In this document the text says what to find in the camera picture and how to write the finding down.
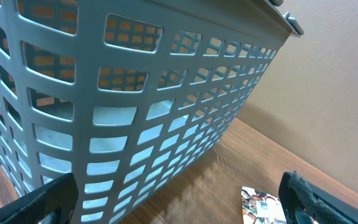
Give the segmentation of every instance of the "beige wall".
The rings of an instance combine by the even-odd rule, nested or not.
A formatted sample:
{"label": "beige wall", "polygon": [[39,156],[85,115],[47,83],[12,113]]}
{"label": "beige wall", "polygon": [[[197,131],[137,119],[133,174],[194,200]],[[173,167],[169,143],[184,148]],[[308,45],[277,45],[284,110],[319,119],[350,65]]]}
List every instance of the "beige wall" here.
{"label": "beige wall", "polygon": [[358,1],[284,0],[290,38],[239,118],[358,192]]}

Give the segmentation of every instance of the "floor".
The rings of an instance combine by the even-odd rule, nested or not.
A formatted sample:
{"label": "floor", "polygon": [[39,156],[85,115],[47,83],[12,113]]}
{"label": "floor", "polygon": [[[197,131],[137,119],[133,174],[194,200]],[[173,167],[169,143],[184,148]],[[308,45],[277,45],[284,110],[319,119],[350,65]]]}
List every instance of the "floor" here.
{"label": "floor", "polygon": [[[235,119],[219,144],[121,223],[241,223],[241,186],[277,195],[285,171],[358,208],[358,194]],[[16,198],[0,169],[0,207]]]}

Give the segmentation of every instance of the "laundry basket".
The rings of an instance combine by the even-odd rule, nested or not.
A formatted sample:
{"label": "laundry basket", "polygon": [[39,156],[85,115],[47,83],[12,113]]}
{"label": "laundry basket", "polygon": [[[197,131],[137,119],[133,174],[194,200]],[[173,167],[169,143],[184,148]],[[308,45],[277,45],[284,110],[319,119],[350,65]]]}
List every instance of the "laundry basket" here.
{"label": "laundry basket", "polygon": [[268,1],[3,0],[0,163],[62,173],[73,223],[115,223],[219,141],[301,29]]}

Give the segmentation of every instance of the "wooden table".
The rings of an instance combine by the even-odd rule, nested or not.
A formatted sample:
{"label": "wooden table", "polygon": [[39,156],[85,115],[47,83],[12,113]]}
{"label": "wooden table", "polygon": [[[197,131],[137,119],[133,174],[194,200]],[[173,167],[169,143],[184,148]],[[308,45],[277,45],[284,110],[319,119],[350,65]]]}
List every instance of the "wooden table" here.
{"label": "wooden table", "polygon": [[[241,186],[277,195],[285,171],[358,208],[358,194],[235,119],[219,144],[163,186],[122,223],[242,223]],[[7,182],[0,169],[0,185]],[[8,185],[0,206],[13,200]]]}

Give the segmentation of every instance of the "blue plastic basket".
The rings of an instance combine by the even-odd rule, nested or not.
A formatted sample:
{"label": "blue plastic basket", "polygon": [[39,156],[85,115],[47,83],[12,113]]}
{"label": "blue plastic basket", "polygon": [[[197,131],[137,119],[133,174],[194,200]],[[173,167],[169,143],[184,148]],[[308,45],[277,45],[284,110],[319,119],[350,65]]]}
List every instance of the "blue plastic basket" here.
{"label": "blue plastic basket", "polygon": [[114,223],[219,141],[294,30],[267,1],[0,3],[0,163]]}

